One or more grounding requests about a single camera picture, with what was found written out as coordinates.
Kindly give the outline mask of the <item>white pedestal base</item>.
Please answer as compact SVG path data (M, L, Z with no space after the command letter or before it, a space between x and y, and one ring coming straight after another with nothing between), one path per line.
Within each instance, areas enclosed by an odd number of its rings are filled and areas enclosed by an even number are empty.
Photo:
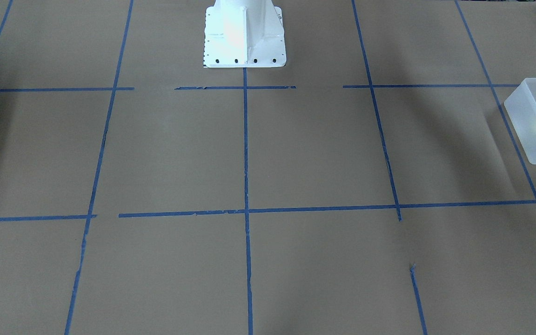
M286 63L283 13L271 0L216 0L206 8L205 68L272 68Z

